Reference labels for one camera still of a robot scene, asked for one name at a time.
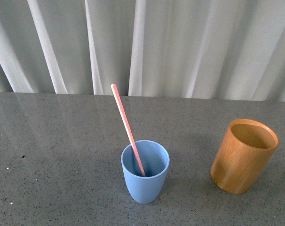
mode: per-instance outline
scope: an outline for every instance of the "curtain fold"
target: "curtain fold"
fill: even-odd
[[[0,0],[0,92],[285,101],[285,0]]]

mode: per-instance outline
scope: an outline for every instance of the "plastic cup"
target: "plastic cup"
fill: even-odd
[[[166,149],[150,140],[136,141],[146,177],[142,177],[131,145],[128,145],[121,156],[124,177],[132,198],[141,204],[156,199],[166,179],[170,157]]]

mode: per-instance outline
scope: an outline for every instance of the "wooden cup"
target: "wooden cup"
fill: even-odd
[[[246,192],[279,146],[276,133],[251,119],[230,122],[210,174],[226,192]]]

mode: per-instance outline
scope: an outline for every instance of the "gray countertop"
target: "gray countertop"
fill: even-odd
[[[170,168],[150,204],[128,193],[129,144],[112,96],[0,93],[0,225],[285,225],[285,103],[122,97],[136,140],[162,144]],[[280,146],[242,195],[210,168],[228,123],[251,118]]]

